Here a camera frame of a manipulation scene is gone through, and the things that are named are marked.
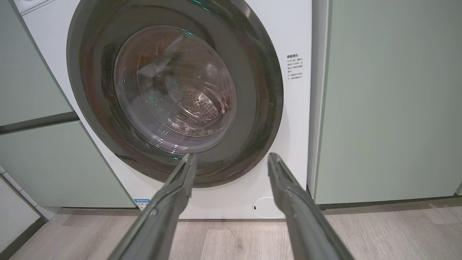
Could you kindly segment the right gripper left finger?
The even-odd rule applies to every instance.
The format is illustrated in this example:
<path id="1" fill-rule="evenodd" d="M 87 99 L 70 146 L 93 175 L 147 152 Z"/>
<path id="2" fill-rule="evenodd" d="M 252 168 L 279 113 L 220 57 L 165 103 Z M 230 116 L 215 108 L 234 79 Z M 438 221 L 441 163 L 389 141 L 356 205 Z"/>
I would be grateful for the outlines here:
<path id="1" fill-rule="evenodd" d="M 167 260 L 180 214 L 192 196 L 197 156 L 185 155 L 115 247 L 110 260 Z"/>

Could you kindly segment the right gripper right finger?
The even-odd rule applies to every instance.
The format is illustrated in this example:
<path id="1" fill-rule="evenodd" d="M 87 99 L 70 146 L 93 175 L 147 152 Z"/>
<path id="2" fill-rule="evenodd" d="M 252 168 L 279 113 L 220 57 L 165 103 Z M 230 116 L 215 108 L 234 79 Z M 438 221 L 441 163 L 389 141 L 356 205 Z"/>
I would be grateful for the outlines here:
<path id="1" fill-rule="evenodd" d="M 352 260 L 352 254 L 283 159 L 270 153 L 267 166 L 275 204 L 287 221 L 294 259 Z"/>

